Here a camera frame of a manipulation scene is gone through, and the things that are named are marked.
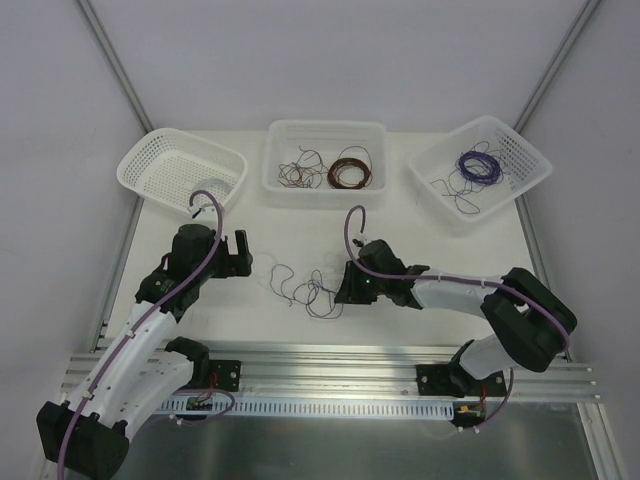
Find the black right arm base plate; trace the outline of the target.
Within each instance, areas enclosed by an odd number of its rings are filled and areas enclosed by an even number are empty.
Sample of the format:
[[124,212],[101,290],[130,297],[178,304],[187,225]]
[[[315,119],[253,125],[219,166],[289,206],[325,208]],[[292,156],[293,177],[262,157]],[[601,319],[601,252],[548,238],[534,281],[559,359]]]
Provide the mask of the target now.
[[478,380],[458,365],[419,364],[416,382],[420,396],[503,398],[507,384],[502,372]]

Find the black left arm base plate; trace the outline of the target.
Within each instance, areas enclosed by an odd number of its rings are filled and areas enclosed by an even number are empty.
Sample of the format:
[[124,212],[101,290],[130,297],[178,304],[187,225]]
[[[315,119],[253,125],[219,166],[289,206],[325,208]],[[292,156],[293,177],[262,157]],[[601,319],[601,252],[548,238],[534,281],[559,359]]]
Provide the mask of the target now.
[[210,359],[205,368],[204,387],[237,392],[240,387],[242,363],[239,360]]

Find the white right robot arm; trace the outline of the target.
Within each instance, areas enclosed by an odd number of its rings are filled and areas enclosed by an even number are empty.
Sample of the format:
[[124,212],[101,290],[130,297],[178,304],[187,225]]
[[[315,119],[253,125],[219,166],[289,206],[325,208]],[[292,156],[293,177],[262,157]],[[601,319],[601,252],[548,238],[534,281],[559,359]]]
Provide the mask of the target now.
[[383,240],[363,244],[345,264],[335,301],[371,305],[384,296],[399,307],[441,309],[484,319],[491,335],[469,340],[445,364],[418,374],[424,395],[463,398],[492,389],[495,376],[516,366],[544,372],[569,345],[575,314],[531,272],[460,277],[427,265],[405,265]]

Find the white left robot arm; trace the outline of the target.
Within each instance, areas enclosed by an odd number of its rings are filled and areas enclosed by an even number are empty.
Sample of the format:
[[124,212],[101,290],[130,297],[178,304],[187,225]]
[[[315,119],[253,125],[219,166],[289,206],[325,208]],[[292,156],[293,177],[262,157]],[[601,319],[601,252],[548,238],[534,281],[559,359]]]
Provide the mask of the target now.
[[182,387],[207,389],[212,373],[206,345],[170,339],[211,279],[247,277],[253,257],[247,234],[228,239],[200,224],[181,226],[170,251],[140,283],[120,332],[91,372],[60,403],[46,402],[36,416],[45,458],[58,475],[71,470],[111,479],[134,436]]

